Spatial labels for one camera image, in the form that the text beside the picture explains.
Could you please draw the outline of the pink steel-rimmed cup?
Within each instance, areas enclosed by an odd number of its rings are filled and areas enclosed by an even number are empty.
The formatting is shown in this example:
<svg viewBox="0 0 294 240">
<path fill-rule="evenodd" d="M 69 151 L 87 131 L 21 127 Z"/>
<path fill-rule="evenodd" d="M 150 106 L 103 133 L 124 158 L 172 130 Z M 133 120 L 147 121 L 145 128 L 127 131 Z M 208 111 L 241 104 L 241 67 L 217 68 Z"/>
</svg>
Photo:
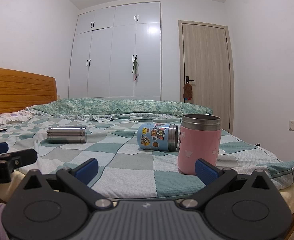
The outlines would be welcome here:
<svg viewBox="0 0 294 240">
<path fill-rule="evenodd" d="M 208 114 L 186 114 L 179 135 L 178 171 L 195 175 L 195 163 L 204 159 L 216 165 L 221 142 L 221 118 Z"/>
</svg>

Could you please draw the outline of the blue cartoon sticker cup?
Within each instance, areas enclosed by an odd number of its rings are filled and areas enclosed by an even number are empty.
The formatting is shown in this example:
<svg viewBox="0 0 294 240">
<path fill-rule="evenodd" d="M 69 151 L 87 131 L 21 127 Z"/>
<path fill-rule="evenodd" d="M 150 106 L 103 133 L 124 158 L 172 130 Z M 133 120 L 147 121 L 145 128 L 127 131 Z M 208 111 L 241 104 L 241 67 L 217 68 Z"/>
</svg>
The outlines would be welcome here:
<svg viewBox="0 0 294 240">
<path fill-rule="evenodd" d="M 143 150 L 172 152 L 177 149 L 178 135 L 175 124 L 142 124 L 137 131 L 137 144 Z"/>
</svg>

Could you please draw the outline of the stainless steel cylinder cup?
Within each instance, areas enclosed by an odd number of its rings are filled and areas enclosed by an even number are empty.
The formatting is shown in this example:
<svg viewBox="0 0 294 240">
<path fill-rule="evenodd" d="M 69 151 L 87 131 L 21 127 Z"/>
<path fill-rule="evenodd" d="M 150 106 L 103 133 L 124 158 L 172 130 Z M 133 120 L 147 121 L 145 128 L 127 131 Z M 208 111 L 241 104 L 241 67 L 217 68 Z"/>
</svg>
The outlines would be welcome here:
<svg viewBox="0 0 294 240">
<path fill-rule="evenodd" d="M 86 127 L 49 127 L 46 134 L 51 144 L 84 144 L 87 142 Z"/>
</svg>

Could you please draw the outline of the purple floral pillow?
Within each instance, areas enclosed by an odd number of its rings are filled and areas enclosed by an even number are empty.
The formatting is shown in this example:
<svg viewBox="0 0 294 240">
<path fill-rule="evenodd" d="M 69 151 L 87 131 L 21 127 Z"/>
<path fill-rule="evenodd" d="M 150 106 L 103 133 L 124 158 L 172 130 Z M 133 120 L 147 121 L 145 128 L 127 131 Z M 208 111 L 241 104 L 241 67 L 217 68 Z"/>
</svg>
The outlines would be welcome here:
<svg viewBox="0 0 294 240">
<path fill-rule="evenodd" d="M 31 120 L 33 116 L 35 116 L 35 114 L 25 110 L 12 113 L 0 113 L 0 126 L 25 122 Z"/>
</svg>

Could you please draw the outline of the wooden headboard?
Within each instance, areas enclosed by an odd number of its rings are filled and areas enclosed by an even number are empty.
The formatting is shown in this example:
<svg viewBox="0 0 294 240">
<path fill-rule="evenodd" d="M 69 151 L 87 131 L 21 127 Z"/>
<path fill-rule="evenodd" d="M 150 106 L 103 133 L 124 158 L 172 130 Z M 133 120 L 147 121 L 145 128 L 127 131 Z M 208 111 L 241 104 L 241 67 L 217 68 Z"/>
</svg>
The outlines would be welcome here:
<svg viewBox="0 0 294 240">
<path fill-rule="evenodd" d="M 58 100 L 54 77 L 0 68 L 0 113 Z"/>
</svg>

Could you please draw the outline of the checkered green bed blanket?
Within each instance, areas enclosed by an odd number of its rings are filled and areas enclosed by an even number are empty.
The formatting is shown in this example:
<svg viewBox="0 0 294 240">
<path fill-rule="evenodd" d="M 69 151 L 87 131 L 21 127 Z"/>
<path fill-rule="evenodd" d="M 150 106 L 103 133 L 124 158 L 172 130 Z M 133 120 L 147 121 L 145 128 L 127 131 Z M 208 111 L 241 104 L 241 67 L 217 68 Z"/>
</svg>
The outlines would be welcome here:
<svg viewBox="0 0 294 240">
<path fill-rule="evenodd" d="M 69 120 L 52 116 L 33 116 L 31 119 L 6 124 L 0 132 L 11 152 L 33 148 L 38 153 L 36 163 L 20 168 L 27 173 L 55 173 L 63 167 L 75 168 L 90 158 L 99 164 L 97 176 L 89 187 L 113 199 L 179 199 L 187 197 L 204 184 L 196 177 L 178 171 L 177 152 L 144 151 L 137 144 L 137 131 L 144 119 L 121 117 L 105 122 Z M 51 144 L 46 139 L 49 127 L 86 127 L 84 144 Z M 217 166 L 233 168 L 240 174 L 250 174 L 260 168 L 278 189 L 294 183 L 294 160 L 283 162 L 273 153 L 248 144 L 223 131 Z"/>
</svg>

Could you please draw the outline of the green floral quilt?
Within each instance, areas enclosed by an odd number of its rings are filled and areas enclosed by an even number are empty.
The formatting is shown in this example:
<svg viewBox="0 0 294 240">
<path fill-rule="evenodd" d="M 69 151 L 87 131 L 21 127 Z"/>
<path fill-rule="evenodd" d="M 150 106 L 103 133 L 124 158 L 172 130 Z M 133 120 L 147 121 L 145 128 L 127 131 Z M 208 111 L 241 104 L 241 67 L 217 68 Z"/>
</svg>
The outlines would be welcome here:
<svg viewBox="0 0 294 240">
<path fill-rule="evenodd" d="M 26 110 L 38 116 L 97 122 L 115 118 L 179 119 L 185 114 L 213 114 L 208 107 L 178 101 L 95 98 L 61 99 L 27 107 Z"/>
</svg>

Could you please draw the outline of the brown plush toy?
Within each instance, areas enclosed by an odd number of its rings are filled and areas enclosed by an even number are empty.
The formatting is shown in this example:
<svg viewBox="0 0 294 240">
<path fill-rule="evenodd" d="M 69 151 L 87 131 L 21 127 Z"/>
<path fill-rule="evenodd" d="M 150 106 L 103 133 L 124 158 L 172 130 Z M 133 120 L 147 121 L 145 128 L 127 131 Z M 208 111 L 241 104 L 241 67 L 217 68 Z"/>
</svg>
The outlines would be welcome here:
<svg viewBox="0 0 294 240">
<path fill-rule="evenodd" d="M 192 96 L 193 96 L 192 86 L 190 83 L 186 83 L 183 87 L 183 99 L 184 100 L 191 100 Z"/>
</svg>

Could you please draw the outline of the white wardrobe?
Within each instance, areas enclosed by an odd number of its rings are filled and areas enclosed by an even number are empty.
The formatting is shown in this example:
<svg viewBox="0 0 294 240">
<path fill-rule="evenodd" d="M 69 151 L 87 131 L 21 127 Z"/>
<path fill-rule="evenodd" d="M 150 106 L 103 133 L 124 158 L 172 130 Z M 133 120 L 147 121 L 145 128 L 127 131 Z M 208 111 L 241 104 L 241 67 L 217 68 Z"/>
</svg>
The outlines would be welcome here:
<svg viewBox="0 0 294 240">
<path fill-rule="evenodd" d="M 138 77 L 132 56 L 138 58 Z M 161 99 L 160 3 L 118 5 L 78 16 L 68 97 Z"/>
</svg>

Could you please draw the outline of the green hanging ornament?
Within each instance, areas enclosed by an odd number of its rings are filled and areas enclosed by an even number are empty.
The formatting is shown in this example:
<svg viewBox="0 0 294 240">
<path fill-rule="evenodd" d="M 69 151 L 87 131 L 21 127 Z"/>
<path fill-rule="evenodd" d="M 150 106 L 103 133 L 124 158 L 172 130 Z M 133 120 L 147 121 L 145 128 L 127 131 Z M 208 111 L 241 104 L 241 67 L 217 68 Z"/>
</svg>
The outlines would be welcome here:
<svg viewBox="0 0 294 240">
<path fill-rule="evenodd" d="M 133 78 L 134 78 L 134 81 L 136 82 L 137 80 L 137 77 L 138 77 L 138 58 L 137 58 L 137 55 L 133 55 L 132 56 L 132 74 L 133 74 Z"/>
</svg>

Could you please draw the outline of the beige wooden door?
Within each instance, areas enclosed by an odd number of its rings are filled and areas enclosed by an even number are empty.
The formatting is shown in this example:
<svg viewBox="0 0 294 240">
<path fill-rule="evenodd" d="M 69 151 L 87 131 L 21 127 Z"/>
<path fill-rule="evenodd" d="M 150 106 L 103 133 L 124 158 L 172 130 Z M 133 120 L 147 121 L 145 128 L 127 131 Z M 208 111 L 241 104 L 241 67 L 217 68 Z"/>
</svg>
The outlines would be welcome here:
<svg viewBox="0 0 294 240">
<path fill-rule="evenodd" d="M 222 128 L 232 133 L 235 93 L 228 27 L 179 20 L 178 29 L 180 85 L 186 84 L 186 76 L 194 80 L 189 102 L 211 108 L 221 117 Z"/>
</svg>

